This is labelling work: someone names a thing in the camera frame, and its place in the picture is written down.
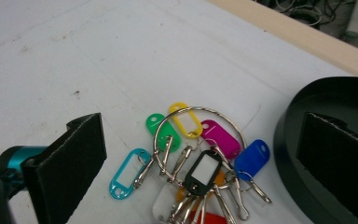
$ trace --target wooden edge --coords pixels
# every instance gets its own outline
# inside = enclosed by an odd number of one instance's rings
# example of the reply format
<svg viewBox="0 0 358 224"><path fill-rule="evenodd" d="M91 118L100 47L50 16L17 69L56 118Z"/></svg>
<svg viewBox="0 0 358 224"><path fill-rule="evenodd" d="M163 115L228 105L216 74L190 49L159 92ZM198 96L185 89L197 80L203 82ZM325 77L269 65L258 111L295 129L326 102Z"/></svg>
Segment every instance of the wooden edge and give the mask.
<svg viewBox="0 0 358 224"><path fill-rule="evenodd" d="M208 0L267 32L358 76L358 48L251 0Z"/></svg>

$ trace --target pink key tag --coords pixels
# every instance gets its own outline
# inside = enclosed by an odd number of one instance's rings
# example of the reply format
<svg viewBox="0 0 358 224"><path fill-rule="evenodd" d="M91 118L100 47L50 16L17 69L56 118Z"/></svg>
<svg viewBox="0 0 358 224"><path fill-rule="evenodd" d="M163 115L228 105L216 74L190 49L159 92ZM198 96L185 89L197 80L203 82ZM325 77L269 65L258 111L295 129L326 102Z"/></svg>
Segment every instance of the pink key tag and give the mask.
<svg viewBox="0 0 358 224"><path fill-rule="evenodd" d="M216 121L206 119L201 124L203 128L201 137L210 145L217 144L227 159L232 160L240 155L240 143Z"/></svg>

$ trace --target blue key tag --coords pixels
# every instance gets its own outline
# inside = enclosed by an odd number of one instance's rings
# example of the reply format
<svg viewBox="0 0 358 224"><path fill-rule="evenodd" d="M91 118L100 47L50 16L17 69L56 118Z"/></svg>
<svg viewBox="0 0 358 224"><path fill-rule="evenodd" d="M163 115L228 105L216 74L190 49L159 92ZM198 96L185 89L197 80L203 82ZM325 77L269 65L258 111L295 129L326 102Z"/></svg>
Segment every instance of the blue key tag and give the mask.
<svg viewBox="0 0 358 224"><path fill-rule="evenodd" d="M136 148L131 151L110 182L110 195L112 195L114 199L119 200L126 199L130 196L133 191L135 179L142 172L150 159L150 154L142 148Z"/></svg>
<svg viewBox="0 0 358 224"><path fill-rule="evenodd" d="M235 173L240 179L249 181L267 161L269 147L263 140L257 139L235 159Z"/></svg>

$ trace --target key tag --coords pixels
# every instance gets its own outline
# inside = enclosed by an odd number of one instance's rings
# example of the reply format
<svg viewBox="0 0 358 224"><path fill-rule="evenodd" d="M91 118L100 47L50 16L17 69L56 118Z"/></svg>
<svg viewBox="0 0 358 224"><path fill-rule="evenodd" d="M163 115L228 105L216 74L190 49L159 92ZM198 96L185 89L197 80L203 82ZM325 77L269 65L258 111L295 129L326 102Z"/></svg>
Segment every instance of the key tag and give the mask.
<svg viewBox="0 0 358 224"><path fill-rule="evenodd" d="M185 188L197 196L207 194L222 164L222 158L217 153L211 150L202 151L185 177Z"/></svg>
<svg viewBox="0 0 358 224"><path fill-rule="evenodd" d="M114 199L119 200L126 199L130 196L133 191L135 179L150 159L150 154L142 148L136 148L131 151L110 182L110 195L112 195Z"/></svg>
<svg viewBox="0 0 358 224"><path fill-rule="evenodd" d="M227 159L233 160L241 153L241 145L231 134L229 134L216 121L206 119L202 123L201 137L209 145L217 144Z"/></svg>
<svg viewBox="0 0 358 224"><path fill-rule="evenodd" d="M190 220L193 220L195 212L190 213ZM227 221L224 217L218 216L217 214L205 212L204 223L213 223L213 224L227 224ZM201 224L201 217L197 218L197 224Z"/></svg>
<svg viewBox="0 0 358 224"><path fill-rule="evenodd" d="M217 173L217 176L216 178L214 179L214 183L217 185L217 186L222 186L225 184L225 173L223 172L223 170L220 170L219 173ZM208 197L211 197L213 195L212 192L209 192L208 193ZM177 190L176 192L176 201L177 202L181 202L186 196L186 189L183 189L183 188L179 188L179 190Z"/></svg>
<svg viewBox="0 0 358 224"><path fill-rule="evenodd" d="M149 132L154 135L156 133L156 129L161 121L165 118L164 115L156 113L150 115L146 120L146 127ZM181 138L173 126L167 121L158 133L158 149L163 151L166 144L166 136L172 136L173 141L171 145L170 152L176 151L181 145Z"/></svg>
<svg viewBox="0 0 358 224"><path fill-rule="evenodd" d="M267 161L269 147L264 141L257 139L235 159L235 173L240 179L251 181Z"/></svg>
<svg viewBox="0 0 358 224"><path fill-rule="evenodd" d="M174 194L178 187L170 183L166 183L159 192L153 204L153 217L160 223L167 223L168 217L171 214L170 208L176 203Z"/></svg>
<svg viewBox="0 0 358 224"><path fill-rule="evenodd" d="M175 103L170 106L170 113L188 107L185 103ZM181 133L188 138L198 138L202 133L202 125L194 111L173 116L173 121Z"/></svg>

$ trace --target red key tag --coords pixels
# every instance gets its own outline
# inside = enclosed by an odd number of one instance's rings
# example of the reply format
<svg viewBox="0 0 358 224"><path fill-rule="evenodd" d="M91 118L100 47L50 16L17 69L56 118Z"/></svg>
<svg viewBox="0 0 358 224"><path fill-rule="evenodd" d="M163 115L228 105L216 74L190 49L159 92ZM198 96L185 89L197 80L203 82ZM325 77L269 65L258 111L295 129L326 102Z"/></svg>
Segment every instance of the red key tag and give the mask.
<svg viewBox="0 0 358 224"><path fill-rule="evenodd" d="M201 124L203 128L201 136L211 146L217 144L227 159L232 160L240 155L240 143L216 121L206 119Z"/></svg>
<svg viewBox="0 0 358 224"><path fill-rule="evenodd" d="M194 218L195 212L190 213L190 219ZM197 224L201 223L201 217L197 219ZM205 212L205 220L204 223L213 223L213 224L227 224L225 217L220 217L216 214Z"/></svg>

